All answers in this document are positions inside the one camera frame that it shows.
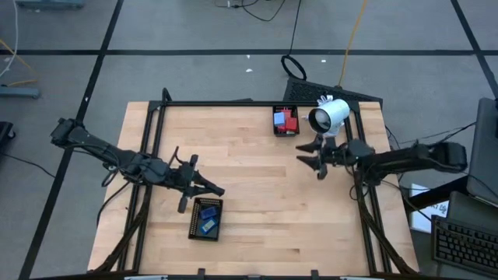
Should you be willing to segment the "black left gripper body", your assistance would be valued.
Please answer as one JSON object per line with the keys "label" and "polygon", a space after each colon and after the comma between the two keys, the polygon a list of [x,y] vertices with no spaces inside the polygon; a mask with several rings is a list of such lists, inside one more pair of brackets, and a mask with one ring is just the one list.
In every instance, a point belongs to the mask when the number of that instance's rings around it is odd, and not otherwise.
{"label": "black left gripper body", "polygon": [[198,187],[194,183],[195,166],[198,162],[198,155],[191,156],[188,162],[180,161],[180,166],[176,169],[169,169],[165,176],[162,176],[155,185],[177,190],[182,193],[177,211],[183,214],[187,208],[188,199],[198,194]]}

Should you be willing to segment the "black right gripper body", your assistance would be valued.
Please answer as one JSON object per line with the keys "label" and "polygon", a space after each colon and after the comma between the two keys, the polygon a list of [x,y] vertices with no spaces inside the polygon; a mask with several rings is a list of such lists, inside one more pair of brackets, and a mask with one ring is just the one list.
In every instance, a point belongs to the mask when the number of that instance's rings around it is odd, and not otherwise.
{"label": "black right gripper body", "polygon": [[328,174],[327,165],[332,166],[354,166],[358,157],[354,156],[348,143],[336,145],[334,138],[325,138],[323,135],[316,135],[317,141],[317,178],[323,180]]}

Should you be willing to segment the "blue rectangular box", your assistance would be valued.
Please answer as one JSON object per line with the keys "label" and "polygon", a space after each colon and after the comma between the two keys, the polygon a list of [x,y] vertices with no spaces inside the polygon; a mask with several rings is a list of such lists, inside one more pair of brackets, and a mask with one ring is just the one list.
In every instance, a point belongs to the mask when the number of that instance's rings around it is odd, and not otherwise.
{"label": "blue rectangular box", "polygon": [[203,220],[214,219],[218,214],[219,214],[219,210],[218,210],[217,206],[210,206],[207,208],[203,208],[199,212],[199,216]]}

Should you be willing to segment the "blue digital clock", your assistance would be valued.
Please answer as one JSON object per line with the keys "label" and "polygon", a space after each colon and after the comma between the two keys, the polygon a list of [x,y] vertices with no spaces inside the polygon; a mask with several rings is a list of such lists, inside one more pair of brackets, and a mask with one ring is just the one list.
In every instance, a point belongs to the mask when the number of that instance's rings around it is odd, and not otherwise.
{"label": "blue digital clock", "polygon": [[203,235],[207,235],[208,233],[210,233],[217,226],[218,226],[217,220],[214,219],[214,218],[210,218],[210,219],[205,220],[201,224],[200,230],[201,230],[201,232],[202,232]]}

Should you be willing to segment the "large black plastic basket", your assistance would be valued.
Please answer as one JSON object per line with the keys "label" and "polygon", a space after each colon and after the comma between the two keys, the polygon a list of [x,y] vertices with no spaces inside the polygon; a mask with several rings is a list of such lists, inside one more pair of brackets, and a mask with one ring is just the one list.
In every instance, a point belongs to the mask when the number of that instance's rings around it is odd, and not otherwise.
{"label": "large black plastic basket", "polygon": [[[217,206],[218,207],[219,214],[215,217],[215,219],[218,222],[218,226],[215,227],[207,235],[203,235],[201,230],[200,230],[200,226],[205,220],[200,218],[199,212],[203,208],[207,208],[210,206]],[[194,203],[194,207],[192,210],[188,238],[190,240],[202,240],[202,241],[217,242],[219,240],[219,231],[220,231],[222,213],[223,213],[223,200],[214,199],[214,198],[196,198],[195,203]]]}

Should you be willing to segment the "white spotlight lamp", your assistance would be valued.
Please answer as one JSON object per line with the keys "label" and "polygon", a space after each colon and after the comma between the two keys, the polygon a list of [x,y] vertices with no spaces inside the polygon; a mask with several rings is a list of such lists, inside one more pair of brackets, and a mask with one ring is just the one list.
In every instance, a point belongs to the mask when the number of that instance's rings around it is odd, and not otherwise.
{"label": "white spotlight lamp", "polygon": [[347,102],[335,99],[333,95],[326,95],[317,100],[317,107],[310,111],[307,120],[310,127],[319,135],[335,137],[349,114],[350,107]]}

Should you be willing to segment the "small black plastic basket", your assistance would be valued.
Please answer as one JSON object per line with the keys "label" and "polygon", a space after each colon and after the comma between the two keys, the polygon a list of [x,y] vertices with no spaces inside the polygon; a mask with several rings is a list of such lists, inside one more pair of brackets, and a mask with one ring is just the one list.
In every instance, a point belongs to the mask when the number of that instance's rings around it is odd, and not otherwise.
{"label": "small black plastic basket", "polygon": [[[297,110],[296,105],[273,106],[272,107],[272,119],[273,119],[273,114],[276,112],[280,112],[281,109],[290,109],[292,111],[292,117],[295,117],[298,120],[298,110]],[[293,137],[295,135],[298,135],[300,133],[299,120],[298,120],[298,131],[296,133],[286,132],[285,125],[276,127],[274,124],[273,124],[273,132],[274,132],[274,136],[276,136],[276,137]]]}

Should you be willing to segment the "black desk bar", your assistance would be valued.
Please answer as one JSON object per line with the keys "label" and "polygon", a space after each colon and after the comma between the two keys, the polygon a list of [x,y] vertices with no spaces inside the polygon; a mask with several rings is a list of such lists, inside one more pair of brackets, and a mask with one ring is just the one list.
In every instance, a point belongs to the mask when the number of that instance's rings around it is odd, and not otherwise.
{"label": "black desk bar", "polygon": [[414,212],[417,209],[423,209],[443,201],[448,201],[451,193],[454,191],[469,195],[467,183],[468,176],[463,176],[434,189],[429,189],[426,192],[410,197],[408,198],[408,201],[404,202],[405,210],[407,212]]}

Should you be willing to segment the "white paper sign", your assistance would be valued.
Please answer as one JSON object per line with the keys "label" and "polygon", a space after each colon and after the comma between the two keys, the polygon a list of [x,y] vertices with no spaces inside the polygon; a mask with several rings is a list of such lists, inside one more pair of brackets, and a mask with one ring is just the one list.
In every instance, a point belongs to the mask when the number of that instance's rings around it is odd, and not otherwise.
{"label": "white paper sign", "polygon": [[431,218],[433,215],[447,217],[449,201],[431,205],[422,208],[420,211],[414,211],[410,214],[410,228],[422,233],[431,233],[431,221],[426,217]]}

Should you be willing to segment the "dark grey monitor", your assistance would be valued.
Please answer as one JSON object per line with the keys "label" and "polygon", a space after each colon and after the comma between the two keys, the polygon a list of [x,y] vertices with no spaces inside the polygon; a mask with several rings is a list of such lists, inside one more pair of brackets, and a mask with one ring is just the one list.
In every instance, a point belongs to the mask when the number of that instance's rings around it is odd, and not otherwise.
{"label": "dark grey monitor", "polygon": [[467,190],[498,207],[498,102],[489,98],[479,101]]}

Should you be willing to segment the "black keyboard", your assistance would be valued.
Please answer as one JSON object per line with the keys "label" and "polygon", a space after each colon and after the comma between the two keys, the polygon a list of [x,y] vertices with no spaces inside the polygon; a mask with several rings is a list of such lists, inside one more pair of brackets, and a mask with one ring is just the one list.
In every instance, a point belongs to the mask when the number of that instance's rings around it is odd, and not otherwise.
{"label": "black keyboard", "polygon": [[432,259],[498,278],[498,232],[438,215],[431,216]]}

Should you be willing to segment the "black floor object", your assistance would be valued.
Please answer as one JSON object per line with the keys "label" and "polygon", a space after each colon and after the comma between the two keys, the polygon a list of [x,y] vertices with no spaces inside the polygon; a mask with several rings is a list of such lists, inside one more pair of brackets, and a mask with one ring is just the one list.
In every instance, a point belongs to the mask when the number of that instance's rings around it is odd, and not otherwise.
{"label": "black floor object", "polygon": [[0,156],[4,156],[15,137],[14,124],[8,121],[0,121]]}

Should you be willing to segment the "grey floor bar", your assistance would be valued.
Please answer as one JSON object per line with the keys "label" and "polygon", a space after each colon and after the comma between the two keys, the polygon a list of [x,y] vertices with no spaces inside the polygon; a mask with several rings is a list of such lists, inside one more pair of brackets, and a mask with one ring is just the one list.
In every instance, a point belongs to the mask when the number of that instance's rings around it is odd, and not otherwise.
{"label": "grey floor bar", "polygon": [[36,88],[0,86],[0,97],[26,97],[38,99],[40,91]]}
{"label": "grey floor bar", "polygon": [[15,3],[26,9],[81,9],[84,0],[15,0]]}

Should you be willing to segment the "black metal table frame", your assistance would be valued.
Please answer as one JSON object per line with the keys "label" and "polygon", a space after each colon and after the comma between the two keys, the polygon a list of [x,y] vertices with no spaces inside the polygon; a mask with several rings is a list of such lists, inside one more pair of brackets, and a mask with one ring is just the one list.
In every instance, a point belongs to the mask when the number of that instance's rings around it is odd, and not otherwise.
{"label": "black metal table frame", "polygon": [[143,274],[368,275],[393,271],[359,217],[353,178],[332,167],[323,180],[297,159],[313,140],[307,122],[298,135],[273,132],[272,101],[173,101],[163,126],[150,102],[130,102],[121,126],[122,149],[154,150],[169,159],[198,155],[202,176],[221,187],[216,241],[192,240],[192,212],[179,213],[178,191],[151,187],[146,228],[118,263]]}

